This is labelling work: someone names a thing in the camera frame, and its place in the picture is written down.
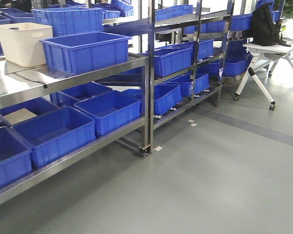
stainless steel shelf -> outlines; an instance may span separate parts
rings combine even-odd
[[[146,62],[147,57],[130,54],[125,63],[71,76],[47,66],[24,68],[8,61],[0,61],[0,109],[141,67]]]
[[[173,118],[176,118],[181,113],[185,112],[186,110],[190,109],[191,107],[197,105],[198,103],[204,101],[205,99],[209,98],[210,96],[216,94],[217,92],[221,91],[221,85],[215,87],[215,88],[209,88],[209,92],[206,92],[205,94],[201,95],[200,97],[196,97],[193,102],[185,102],[180,108],[177,108],[176,111],[172,111],[168,115],[164,116],[160,120],[156,121],[154,124],[154,129],[159,128],[163,124],[169,122]]]
[[[125,136],[126,134],[142,127],[146,122],[144,117],[141,117],[121,128],[111,132],[94,142],[85,145],[84,147],[48,164],[47,166],[40,168],[37,171],[32,172],[26,177],[0,189],[0,205],[13,197],[21,194],[22,192],[30,189],[31,187],[39,184],[45,179],[55,175],[56,173],[64,170],[79,160],[94,153],[100,148],[116,141],[117,139]]]
[[[221,53],[221,54],[218,54],[218,55],[213,55],[213,56],[210,56],[209,58],[204,58],[204,59],[201,59],[197,62],[197,66],[196,67],[201,67],[201,66],[204,66],[206,65],[207,63],[209,62],[213,62],[213,61],[216,61],[216,60],[219,60],[221,58],[223,58],[224,56],[224,53]],[[163,77],[163,78],[158,78],[154,81],[154,85],[157,85],[157,84],[160,84],[160,83],[163,83],[169,79],[172,79],[174,77],[177,77],[177,76],[180,76],[182,74],[185,74],[189,71],[191,71],[192,69],[194,68],[194,66],[190,66],[190,67],[187,67],[181,71],[178,71],[178,72],[175,72],[173,74],[170,74],[166,77]]]
[[[129,17],[118,17],[118,18],[113,18],[113,19],[104,19],[103,21],[103,25],[105,24],[113,24],[113,23],[127,23],[130,21],[135,20],[136,17],[134,16],[129,16]]]

black backpack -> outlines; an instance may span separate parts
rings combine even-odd
[[[271,3],[263,4],[253,12],[251,19],[253,42],[262,46],[276,44],[288,46],[279,35],[281,22],[274,24],[272,21],[269,9],[270,4]]]

white plastic bin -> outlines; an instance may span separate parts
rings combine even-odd
[[[0,25],[0,42],[6,60],[22,67],[45,64],[41,39],[52,38],[52,26],[37,23]]]

person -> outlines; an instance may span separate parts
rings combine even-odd
[[[31,13],[31,0],[0,0],[0,8],[13,7]]]

shelf caster wheel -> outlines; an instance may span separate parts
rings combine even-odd
[[[269,110],[274,111],[276,109],[275,105],[270,105]]]
[[[240,100],[240,96],[239,96],[239,95],[234,95],[233,99],[234,99],[235,101],[238,101],[238,100]]]

